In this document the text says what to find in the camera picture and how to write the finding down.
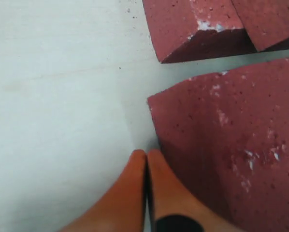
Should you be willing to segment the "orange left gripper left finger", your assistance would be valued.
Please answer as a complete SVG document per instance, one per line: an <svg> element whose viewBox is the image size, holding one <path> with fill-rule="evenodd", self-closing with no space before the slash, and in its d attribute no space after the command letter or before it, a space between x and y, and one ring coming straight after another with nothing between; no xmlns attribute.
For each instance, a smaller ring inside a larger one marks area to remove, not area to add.
<svg viewBox="0 0 289 232"><path fill-rule="evenodd" d="M146 153L134 150L108 191L62 232L142 232L145 219Z"/></svg>

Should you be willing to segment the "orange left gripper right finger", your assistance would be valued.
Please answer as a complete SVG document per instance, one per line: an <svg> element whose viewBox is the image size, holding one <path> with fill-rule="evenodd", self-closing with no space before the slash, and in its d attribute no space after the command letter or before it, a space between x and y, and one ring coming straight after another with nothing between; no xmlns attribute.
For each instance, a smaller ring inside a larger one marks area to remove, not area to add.
<svg viewBox="0 0 289 232"><path fill-rule="evenodd" d="M240 232L195 198L175 176L162 153L147 154L153 232Z"/></svg>

